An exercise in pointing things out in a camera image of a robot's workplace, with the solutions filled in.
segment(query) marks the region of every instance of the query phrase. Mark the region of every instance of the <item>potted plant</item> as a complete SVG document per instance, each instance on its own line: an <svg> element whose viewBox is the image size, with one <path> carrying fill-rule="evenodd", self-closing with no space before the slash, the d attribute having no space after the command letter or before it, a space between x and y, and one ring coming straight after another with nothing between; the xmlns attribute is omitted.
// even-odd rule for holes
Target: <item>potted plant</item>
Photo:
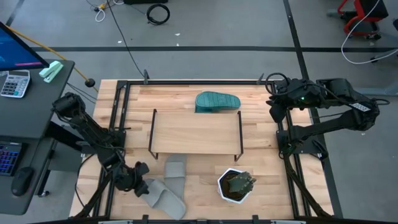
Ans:
<svg viewBox="0 0 398 224"><path fill-rule="evenodd" d="M250 173L229 168L218 179L218 192L228 202L243 203L253 190L256 179Z"/></svg>

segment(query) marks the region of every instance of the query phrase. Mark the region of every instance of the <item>wooden tabletop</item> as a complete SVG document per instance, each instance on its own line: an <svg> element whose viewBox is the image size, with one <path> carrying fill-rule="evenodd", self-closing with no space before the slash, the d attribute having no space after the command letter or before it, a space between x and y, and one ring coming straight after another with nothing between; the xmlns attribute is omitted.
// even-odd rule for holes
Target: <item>wooden tabletop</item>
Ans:
<svg viewBox="0 0 398 224"><path fill-rule="evenodd" d="M159 112L151 151L239 155L239 135L238 114Z"/></svg>
<svg viewBox="0 0 398 224"><path fill-rule="evenodd" d="M94 119L108 128L117 80L102 80L94 111ZM278 157L275 132L277 124L269 114L266 104L269 94L263 85L133 85L125 127L131 128L126 137L126 163L133 167L137 161L146 162L150 172L144 178L163 179L164 164L169 154L159 154L155 160L148 152L153 110L161 112L194 113L195 97L203 91L217 91L237 96L241 100L244 154L238 162L229 155L189 154L187 156L184 202L187 213L183 219L260 219L293 218L289 188L283 160ZM234 113L236 110L223 111ZM116 124L119 123L121 108ZM294 124L310 125L307 110L291 112ZM328 213L333 213L321 162L311 155L300 155L305 184L317 202ZM228 168L250 172L257 182L250 196L241 204L228 203L217 192L217 179ZM77 191L85 203L98 185L100 164L95 156L81 168ZM295 188L300 214L304 214L302 199ZM102 200L101 212L104 211ZM73 199L70 215L81 210ZM114 191L111 218L138 219L142 215L150 219L170 219L164 212L149 208L133 191Z"/></svg>

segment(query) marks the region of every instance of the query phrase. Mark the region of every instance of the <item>monitor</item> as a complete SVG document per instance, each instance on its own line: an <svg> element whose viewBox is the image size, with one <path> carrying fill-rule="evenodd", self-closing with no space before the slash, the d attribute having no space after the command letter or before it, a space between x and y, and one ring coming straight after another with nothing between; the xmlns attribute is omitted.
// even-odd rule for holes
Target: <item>monitor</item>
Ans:
<svg viewBox="0 0 398 224"><path fill-rule="evenodd" d="M0 71L46 67L42 57L0 22Z"/></svg>

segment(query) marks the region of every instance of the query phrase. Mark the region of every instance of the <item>concrete floor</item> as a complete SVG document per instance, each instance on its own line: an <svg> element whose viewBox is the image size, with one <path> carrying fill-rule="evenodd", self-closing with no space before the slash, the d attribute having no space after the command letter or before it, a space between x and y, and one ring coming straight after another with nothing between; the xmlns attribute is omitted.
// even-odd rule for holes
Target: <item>concrete floor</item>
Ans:
<svg viewBox="0 0 398 224"><path fill-rule="evenodd" d="M101 0L91 0L93 4ZM302 47L332 47L335 52L304 52L312 80L347 78L356 88L385 87L397 81L398 59L391 57L377 64L353 65L344 60L338 48L344 41L343 21L325 16L341 0L289 0L297 35ZM379 23L383 38L377 42L363 38L350 39L347 47L398 47L398 32L392 27L398 17L398 2L384 0L390 16ZM18 1L0 1L0 21L6 23ZM164 26L147 24L148 5L114 6L112 9L131 47L179 46L261 46L287 47L276 51L133 51L141 70L151 78L258 78L262 73L282 72L301 78L300 64L283 1L278 0L170 0L172 15ZM25 0L11 26L50 47L100 47L104 51L62 52L88 77L100 85L103 78L140 78L124 47L121 35L109 9L106 19L97 23L95 12L84 0ZM57 58L39 52L44 58ZM348 53L351 60L369 60L374 53ZM83 79L75 72L69 82L93 96ZM325 135L330 152L343 216L380 221L398 221L397 176L398 153L395 148L395 119L398 98L389 98L390 106L381 108L376 125L365 133L337 131ZM93 104L86 101L87 112ZM332 114L342 108L320 110ZM23 216L0 215L6 223L32 223L66 218L73 197L76 174L54 172L47 198L35 197Z"/></svg>

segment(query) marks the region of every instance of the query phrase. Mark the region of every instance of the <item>rgb keyboard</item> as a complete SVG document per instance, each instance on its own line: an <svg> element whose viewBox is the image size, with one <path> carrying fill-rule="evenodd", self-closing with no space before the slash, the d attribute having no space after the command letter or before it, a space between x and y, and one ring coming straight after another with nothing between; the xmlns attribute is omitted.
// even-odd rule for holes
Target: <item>rgb keyboard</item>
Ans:
<svg viewBox="0 0 398 224"><path fill-rule="evenodd" d="M0 141L0 175L14 175L21 151L22 143Z"/></svg>

